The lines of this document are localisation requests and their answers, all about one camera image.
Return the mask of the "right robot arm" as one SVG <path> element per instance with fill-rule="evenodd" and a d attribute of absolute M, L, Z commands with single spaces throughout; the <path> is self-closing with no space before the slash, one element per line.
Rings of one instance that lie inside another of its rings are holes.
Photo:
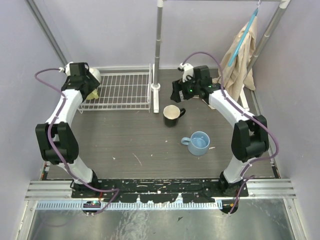
<path fill-rule="evenodd" d="M 172 82 L 171 100 L 180 103 L 197 96 L 218 110 L 233 128 L 232 158 L 218 180 L 220 193 L 231 197 L 243 182 L 247 169 L 269 149 L 267 120 L 263 115 L 246 111 L 219 83 L 213 83 L 206 65 L 181 63 L 178 70 L 182 78 Z"/>

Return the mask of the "black mug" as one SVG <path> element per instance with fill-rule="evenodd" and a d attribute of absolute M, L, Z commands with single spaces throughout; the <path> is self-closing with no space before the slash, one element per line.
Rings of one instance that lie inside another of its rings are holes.
<path fill-rule="evenodd" d="M 163 109 L 164 124 L 171 128 L 178 124 L 179 119 L 186 113 L 185 108 L 179 108 L 175 105 L 167 105 Z"/>

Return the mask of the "white speckled mug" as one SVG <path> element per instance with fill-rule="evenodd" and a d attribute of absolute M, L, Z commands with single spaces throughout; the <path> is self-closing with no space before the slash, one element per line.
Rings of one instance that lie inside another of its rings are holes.
<path fill-rule="evenodd" d="M 97 68 L 94 67 L 90 67 L 89 68 L 89 72 L 90 72 L 90 76 L 89 76 L 89 83 L 92 86 L 95 86 L 97 88 L 99 88 L 101 86 L 101 73 Z"/>

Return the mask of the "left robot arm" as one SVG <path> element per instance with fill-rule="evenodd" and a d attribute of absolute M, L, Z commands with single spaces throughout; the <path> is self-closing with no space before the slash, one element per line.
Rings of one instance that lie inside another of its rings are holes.
<path fill-rule="evenodd" d="M 82 188 L 88 198 L 95 198 L 100 193 L 98 178 L 81 159 L 71 124 L 79 106 L 90 94 L 97 92 L 101 74 L 86 62 L 69 62 L 57 71 L 66 75 L 61 88 L 40 79 L 38 72 L 34 75 L 37 81 L 60 95 L 52 115 L 45 123 L 35 127 L 40 154 L 44 161 L 64 169 L 72 177 L 76 189 Z"/>

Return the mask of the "yellow mug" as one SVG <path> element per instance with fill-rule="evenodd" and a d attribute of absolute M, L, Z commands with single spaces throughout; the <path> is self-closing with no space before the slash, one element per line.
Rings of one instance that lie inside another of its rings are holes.
<path fill-rule="evenodd" d="M 86 101 L 90 101 L 90 100 L 96 100 L 99 98 L 99 93 L 98 93 L 98 89 L 94 89 L 87 97 L 86 97 Z"/>

